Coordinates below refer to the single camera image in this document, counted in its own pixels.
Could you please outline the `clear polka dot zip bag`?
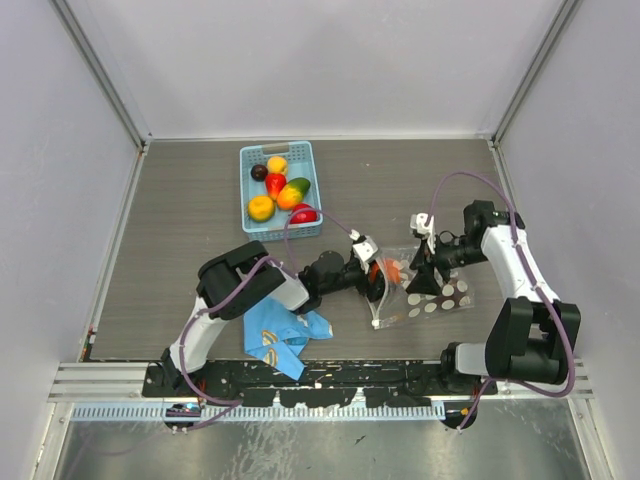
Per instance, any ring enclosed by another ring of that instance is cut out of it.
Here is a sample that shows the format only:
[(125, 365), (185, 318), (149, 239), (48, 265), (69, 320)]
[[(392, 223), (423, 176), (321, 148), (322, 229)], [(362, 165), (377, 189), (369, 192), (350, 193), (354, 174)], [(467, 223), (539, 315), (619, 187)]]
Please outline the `clear polka dot zip bag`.
[[(375, 261), (384, 274), (386, 289), (380, 301), (367, 301), (374, 330), (389, 328), (405, 321), (428, 321), (475, 305), (472, 285), (459, 270), (452, 272), (449, 282), (437, 296), (407, 294), (405, 288), (415, 275), (415, 271), (410, 269), (410, 261), (416, 250), (416, 246), (387, 247), (380, 250)], [(392, 258), (402, 264), (400, 284), (394, 284), (387, 278), (381, 262), (383, 258)]]

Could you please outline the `dark purple fake plum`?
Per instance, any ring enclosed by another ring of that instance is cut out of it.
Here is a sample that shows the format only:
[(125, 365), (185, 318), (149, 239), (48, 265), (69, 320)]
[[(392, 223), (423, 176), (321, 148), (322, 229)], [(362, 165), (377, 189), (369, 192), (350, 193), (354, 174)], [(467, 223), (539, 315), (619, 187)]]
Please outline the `dark purple fake plum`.
[(269, 174), (269, 170), (264, 164), (256, 164), (253, 165), (250, 170), (250, 176), (254, 181), (263, 182), (267, 175)]

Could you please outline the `bright orange fake ball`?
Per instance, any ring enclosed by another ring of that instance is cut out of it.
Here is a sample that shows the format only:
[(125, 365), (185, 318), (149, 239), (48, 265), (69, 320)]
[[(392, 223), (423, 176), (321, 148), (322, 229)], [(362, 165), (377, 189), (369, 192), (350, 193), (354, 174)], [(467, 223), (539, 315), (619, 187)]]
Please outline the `bright orange fake ball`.
[[(392, 258), (383, 258), (381, 262), (384, 265), (384, 271), (389, 281), (394, 284), (400, 284), (402, 282), (400, 276), (402, 264)], [(373, 262), (369, 271), (369, 282), (371, 284), (375, 282), (376, 276), (380, 272), (381, 269), (379, 263)]]

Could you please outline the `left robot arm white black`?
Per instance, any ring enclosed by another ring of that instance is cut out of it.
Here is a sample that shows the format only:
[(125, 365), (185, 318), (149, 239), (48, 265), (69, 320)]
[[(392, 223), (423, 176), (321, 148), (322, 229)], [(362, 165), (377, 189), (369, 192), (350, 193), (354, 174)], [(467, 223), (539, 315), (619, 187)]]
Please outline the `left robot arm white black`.
[(325, 251), (297, 274), (259, 241), (214, 258), (198, 272), (189, 320), (163, 352), (163, 381), (178, 396), (194, 393), (213, 344), (237, 318), (243, 321), (246, 354), (297, 381), (305, 369), (299, 355), (308, 342), (333, 336), (316, 311), (323, 298), (354, 289), (377, 306), (388, 291), (388, 272), (367, 237), (354, 241), (349, 257)]

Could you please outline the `small orange fake tangerine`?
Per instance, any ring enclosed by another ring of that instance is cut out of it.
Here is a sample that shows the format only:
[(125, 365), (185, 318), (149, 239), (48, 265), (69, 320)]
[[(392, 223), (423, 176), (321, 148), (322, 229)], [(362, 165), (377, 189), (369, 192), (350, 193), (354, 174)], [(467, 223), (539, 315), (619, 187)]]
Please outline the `small orange fake tangerine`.
[(267, 169), (271, 174), (287, 175), (288, 161), (283, 156), (271, 156), (267, 161)]

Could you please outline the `orange fake fruit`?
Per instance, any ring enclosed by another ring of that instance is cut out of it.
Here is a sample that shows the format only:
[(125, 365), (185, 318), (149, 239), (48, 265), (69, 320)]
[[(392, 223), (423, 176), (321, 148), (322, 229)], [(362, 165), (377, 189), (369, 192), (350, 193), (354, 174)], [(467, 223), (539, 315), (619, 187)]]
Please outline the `orange fake fruit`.
[(311, 187), (311, 183), (304, 177), (293, 178), (287, 182), (276, 199), (279, 209), (284, 211), (292, 210), (301, 203)]

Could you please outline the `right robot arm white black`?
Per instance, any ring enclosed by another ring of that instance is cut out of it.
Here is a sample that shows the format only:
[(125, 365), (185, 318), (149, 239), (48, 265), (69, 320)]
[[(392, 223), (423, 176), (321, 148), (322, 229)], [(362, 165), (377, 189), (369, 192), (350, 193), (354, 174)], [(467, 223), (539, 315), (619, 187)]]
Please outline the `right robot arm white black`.
[(434, 218), (418, 213), (410, 220), (420, 246), (410, 264), (410, 294), (443, 292), (454, 270), (487, 262), (504, 298), (483, 343), (453, 342), (441, 354), (438, 379), (459, 394), (474, 377), (561, 385), (573, 376), (573, 350), (581, 323), (574, 304), (563, 302), (545, 282), (529, 250), (519, 214), (476, 200), (463, 210), (464, 232), (445, 241)]

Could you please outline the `red fake apple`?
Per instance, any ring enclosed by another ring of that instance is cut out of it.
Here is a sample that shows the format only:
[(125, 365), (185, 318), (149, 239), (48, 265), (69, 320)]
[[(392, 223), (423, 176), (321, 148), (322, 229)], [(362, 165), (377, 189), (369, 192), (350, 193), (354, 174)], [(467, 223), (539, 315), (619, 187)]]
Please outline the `red fake apple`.
[(291, 212), (290, 215), (290, 223), (293, 225), (296, 224), (306, 224), (313, 223), (318, 220), (317, 211), (306, 203), (299, 203), (296, 205)]

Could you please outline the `red fake strawberry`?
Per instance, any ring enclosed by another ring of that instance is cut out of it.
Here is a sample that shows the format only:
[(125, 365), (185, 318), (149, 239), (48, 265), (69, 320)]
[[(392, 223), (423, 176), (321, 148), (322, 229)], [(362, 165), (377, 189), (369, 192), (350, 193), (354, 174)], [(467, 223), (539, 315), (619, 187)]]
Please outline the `red fake strawberry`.
[(269, 173), (265, 180), (265, 188), (267, 195), (276, 200), (282, 189), (287, 184), (286, 176), (281, 173)]

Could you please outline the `yellow fake lemon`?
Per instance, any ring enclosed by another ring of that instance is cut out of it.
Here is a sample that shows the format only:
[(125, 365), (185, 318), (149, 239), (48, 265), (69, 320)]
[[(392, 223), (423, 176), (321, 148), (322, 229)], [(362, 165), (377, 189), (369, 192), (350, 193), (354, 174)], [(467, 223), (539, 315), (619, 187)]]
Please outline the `yellow fake lemon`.
[(267, 195), (255, 196), (247, 205), (247, 214), (251, 220), (258, 223), (269, 221), (275, 214), (276, 205)]

